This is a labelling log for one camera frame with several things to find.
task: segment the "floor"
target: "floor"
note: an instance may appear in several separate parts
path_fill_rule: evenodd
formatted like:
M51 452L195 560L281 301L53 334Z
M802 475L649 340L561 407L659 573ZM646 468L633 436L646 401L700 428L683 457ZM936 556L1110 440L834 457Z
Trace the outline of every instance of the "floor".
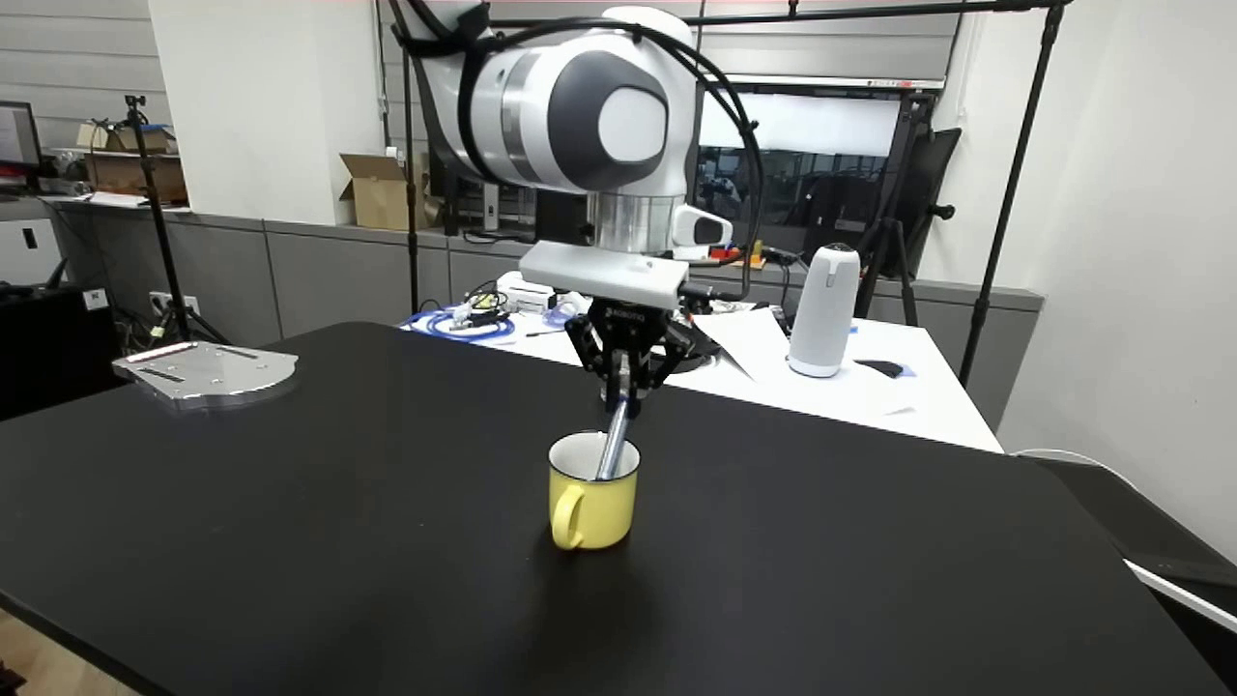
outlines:
M107 672L84 667L26 622L0 613L0 662L26 684L21 696L131 696Z

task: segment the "black tabletop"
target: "black tabletop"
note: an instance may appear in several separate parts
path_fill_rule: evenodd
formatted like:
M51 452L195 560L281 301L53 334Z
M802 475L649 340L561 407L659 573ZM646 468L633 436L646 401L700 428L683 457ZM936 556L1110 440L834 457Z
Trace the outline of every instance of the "black tabletop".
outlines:
M231 412L0 425L0 599L146 691L1223 691L1039 468L663 390L633 537L545 537L596 378L344 327Z

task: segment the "white table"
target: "white table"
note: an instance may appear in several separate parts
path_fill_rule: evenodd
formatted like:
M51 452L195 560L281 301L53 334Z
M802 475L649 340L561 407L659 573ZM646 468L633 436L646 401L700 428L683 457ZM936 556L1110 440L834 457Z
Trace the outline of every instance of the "white table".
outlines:
M571 340L551 331L540 315L515 315L512 323L515 323L515 334L471 340L471 343L485 343L496 354L517 354L551 363L579 363ZM761 370L739 370L736 363L717 361L700 370L672 376L668 385L700 395L736 400L736 401L757 401L757 407L856 421L871 428L908 435L923 440L1003 452L1003 440L981 421L972 395L959 386L956 370L949 369L949 361L938 358L938 350L923 331L856 323L856 334L847 343L847 369L834 378L792 376L786 369L786 350L739 343L739 354L748 354L744 363L757 358ZM906 376L887 378L856 361L892 361L906 369Z

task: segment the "yellow mug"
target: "yellow mug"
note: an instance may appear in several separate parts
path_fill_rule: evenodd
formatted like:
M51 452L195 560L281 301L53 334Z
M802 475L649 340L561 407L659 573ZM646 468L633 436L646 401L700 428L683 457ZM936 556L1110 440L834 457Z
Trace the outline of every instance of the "yellow mug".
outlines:
M621 440L618 475L596 479L609 435L571 435L551 448L551 537L557 548L609 548L630 534L643 452Z

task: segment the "white container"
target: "white container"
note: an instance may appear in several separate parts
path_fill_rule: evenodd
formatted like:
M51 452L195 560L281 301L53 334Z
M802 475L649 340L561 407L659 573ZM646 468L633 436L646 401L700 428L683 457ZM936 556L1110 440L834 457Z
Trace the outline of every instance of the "white container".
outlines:
M792 370L812 378L828 378L844 370L856 296L860 296L860 254L821 247L803 279L795 331L788 334L786 363Z

